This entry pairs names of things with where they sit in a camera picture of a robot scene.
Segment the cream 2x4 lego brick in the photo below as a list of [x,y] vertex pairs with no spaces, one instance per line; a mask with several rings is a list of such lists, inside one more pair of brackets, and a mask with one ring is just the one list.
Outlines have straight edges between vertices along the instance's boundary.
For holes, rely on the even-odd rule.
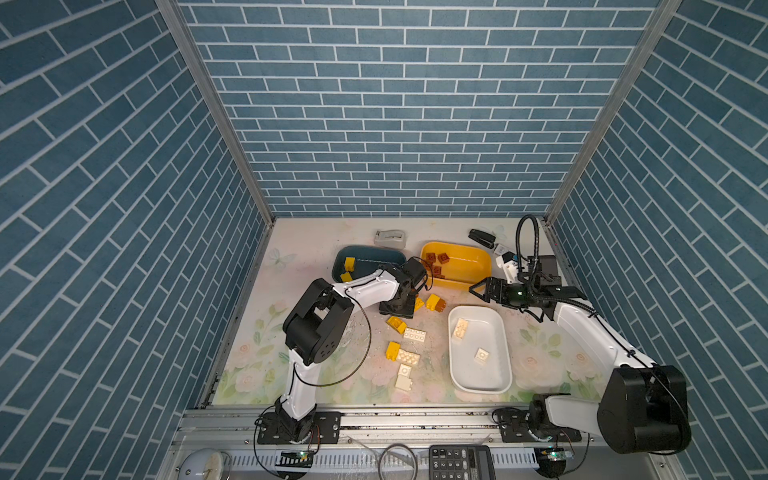
[[454,327],[452,337],[457,340],[462,340],[466,335],[468,327],[469,327],[469,322],[464,318],[459,318]]

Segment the small white 2x2 lego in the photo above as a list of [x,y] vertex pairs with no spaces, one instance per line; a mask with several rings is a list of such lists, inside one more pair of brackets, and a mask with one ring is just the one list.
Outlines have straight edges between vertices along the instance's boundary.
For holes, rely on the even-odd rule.
[[482,348],[478,348],[474,360],[478,363],[485,364],[488,361],[490,353]]

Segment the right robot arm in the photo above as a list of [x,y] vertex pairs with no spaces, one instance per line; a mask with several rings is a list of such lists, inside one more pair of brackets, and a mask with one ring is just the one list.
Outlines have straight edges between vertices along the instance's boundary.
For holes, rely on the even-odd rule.
[[672,365],[661,365],[611,327],[575,286],[563,284],[557,260],[540,252],[540,229],[533,229],[533,252],[502,246],[495,235],[473,229],[469,238],[493,250],[504,275],[487,277],[470,293],[486,303],[551,320],[568,332],[607,375],[599,400],[568,394],[536,395],[522,422],[539,442],[567,430],[600,436],[616,453],[674,455],[691,442],[687,382]]

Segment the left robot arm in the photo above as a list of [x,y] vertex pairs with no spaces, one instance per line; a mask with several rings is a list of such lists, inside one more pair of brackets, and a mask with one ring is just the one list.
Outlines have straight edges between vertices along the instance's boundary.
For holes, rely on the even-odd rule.
[[258,421],[257,442],[301,444],[318,442],[325,435],[335,443],[331,422],[340,414],[319,413],[316,393],[345,380],[322,383],[321,363],[339,347],[353,313],[365,313],[378,304],[384,314],[413,314],[417,294],[427,285],[430,274],[425,260],[411,257],[400,265],[383,264],[350,281],[331,284],[322,278],[314,280],[283,323],[289,377],[273,409],[264,411]]

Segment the white 2x4 lego brick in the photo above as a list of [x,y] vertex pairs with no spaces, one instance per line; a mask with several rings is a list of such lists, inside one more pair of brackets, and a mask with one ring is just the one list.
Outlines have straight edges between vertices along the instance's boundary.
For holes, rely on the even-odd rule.
[[423,343],[426,340],[426,332],[423,330],[407,327],[403,332],[403,338],[405,340]]

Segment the yellow plastic bin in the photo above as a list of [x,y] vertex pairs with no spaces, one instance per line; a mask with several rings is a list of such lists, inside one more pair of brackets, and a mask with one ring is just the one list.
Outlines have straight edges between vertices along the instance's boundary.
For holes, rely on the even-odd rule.
[[440,264],[438,260],[433,264],[442,268],[442,278],[435,277],[434,285],[467,291],[472,285],[492,275],[490,255],[481,248],[432,241],[426,243],[421,250],[420,257],[425,260],[425,254],[432,252],[436,257],[440,253],[446,253],[450,262]]

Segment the yellow lego brick centre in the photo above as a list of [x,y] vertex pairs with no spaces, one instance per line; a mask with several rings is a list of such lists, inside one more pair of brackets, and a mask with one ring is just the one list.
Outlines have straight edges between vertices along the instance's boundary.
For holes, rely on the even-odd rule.
[[390,341],[386,348],[385,358],[390,361],[396,361],[401,350],[399,343]]

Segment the black stapler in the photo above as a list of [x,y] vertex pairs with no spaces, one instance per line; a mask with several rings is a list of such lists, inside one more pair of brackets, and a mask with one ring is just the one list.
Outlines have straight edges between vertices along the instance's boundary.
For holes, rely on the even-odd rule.
[[493,250],[496,248],[496,236],[492,233],[479,229],[471,229],[468,237],[483,248]]

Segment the dark teal plastic bin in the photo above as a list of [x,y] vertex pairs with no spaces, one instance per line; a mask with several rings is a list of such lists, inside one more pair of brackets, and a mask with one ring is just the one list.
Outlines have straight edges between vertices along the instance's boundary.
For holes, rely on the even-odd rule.
[[365,277],[374,273],[384,264],[401,265],[406,262],[405,255],[398,250],[366,245],[349,245],[343,247],[336,255],[331,270],[335,283],[342,282],[342,274],[346,272],[347,258],[354,258],[353,279]]

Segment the grey tape dispenser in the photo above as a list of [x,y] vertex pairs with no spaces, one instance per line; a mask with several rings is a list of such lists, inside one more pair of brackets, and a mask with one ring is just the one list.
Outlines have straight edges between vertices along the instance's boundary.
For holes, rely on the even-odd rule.
[[403,250],[406,243],[407,235],[403,230],[377,230],[374,234],[374,244],[378,247]]

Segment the white plastic bin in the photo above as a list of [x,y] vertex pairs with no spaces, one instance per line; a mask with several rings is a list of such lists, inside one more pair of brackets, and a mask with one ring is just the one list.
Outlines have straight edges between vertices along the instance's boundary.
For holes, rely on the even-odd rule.
[[513,383],[511,359],[502,317],[488,307],[463,305],[448,317],[449,368],[460,390],[501,394]]

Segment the cream lego brick front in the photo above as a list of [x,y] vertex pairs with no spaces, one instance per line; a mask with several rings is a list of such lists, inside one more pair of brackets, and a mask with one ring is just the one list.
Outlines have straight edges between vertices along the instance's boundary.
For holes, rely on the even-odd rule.
[[400,364],[395,381],[395,388],[402,391],[410,391],[413,381],[411,379],[413,367],[407,364]]

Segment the black calculator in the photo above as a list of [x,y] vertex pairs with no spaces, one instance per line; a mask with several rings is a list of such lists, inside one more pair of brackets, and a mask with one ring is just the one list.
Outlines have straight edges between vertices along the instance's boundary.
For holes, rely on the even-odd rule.
[[495,480],[491,451],[487,446],[469,444],[429,447],[429,478],[433,480]]

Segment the white round clock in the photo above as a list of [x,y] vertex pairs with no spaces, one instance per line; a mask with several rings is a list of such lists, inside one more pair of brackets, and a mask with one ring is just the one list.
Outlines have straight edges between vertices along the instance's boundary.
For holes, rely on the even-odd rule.
[[232,457],[229,453],[204,448],[188,455],[177,468],[178,480],[221,480],[229,479]]

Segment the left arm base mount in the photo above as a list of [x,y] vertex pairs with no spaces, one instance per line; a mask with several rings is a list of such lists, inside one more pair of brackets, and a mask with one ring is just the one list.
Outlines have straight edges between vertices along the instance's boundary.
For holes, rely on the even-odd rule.
[[337,444],[342,414],[338,411],[313,409],[300,420],[291,417],[284,409],[265,411],[259,418],[257,440],[260,445]]

